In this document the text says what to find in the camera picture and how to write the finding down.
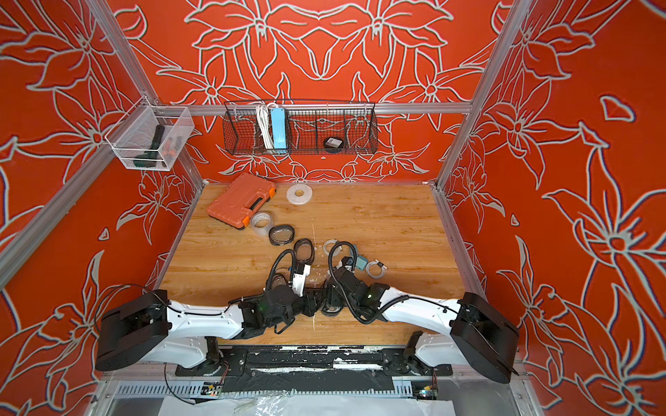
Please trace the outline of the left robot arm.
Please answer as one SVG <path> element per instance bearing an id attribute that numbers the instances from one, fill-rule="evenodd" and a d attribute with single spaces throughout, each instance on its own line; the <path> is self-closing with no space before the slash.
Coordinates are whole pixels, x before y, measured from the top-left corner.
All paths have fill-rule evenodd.
<path id="1" fill-rule="evenodd" d="M 253 339 L 267 329 L 280 334 L 299 315 L 315 315 L 322 298 L 305 287 L 313 249 L 292 248 L 280 255 L 291 257 L 290 266 L 273 266 L 260 294 L 223 307 L 179 303 L 156 289 L 105 313 L 95 369 L 111 372 L 138 362 L 162 362 L 176 365 L 178 376 L 214 375 L 227 365 L 220 339 Z"/>

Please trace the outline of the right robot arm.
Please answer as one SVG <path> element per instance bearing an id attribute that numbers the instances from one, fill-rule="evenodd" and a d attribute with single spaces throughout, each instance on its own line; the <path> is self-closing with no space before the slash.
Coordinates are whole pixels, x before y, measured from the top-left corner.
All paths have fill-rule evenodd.
<path id="1" fill-rule="evenodd" d="M 336 241 L 328 249 L 328 283 L 341 307 L 357 322 L 400 322 L 421 329 L 409 354 L 427 367 L 466 363 L 490 381 L 508 384 L 517 354 L 519 330 L 483 296 L 439 299 L 400 291 L 387 284 L 366 284 L 356 277 L 357 248 Z"/>

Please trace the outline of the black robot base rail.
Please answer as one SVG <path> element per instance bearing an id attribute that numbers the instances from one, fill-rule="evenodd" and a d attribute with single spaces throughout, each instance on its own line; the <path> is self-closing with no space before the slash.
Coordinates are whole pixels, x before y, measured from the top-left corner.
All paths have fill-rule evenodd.
<path id="1" fill-rule="evenodd" d="M 178 380 L 201 378 L 203 395 L 219 393 L 360 393 L 416 397 L 419 389 L 453 374 L 429 367 L 404 348 L 362 346 L 232 346 L 220 363 L 177 366 Z"/>

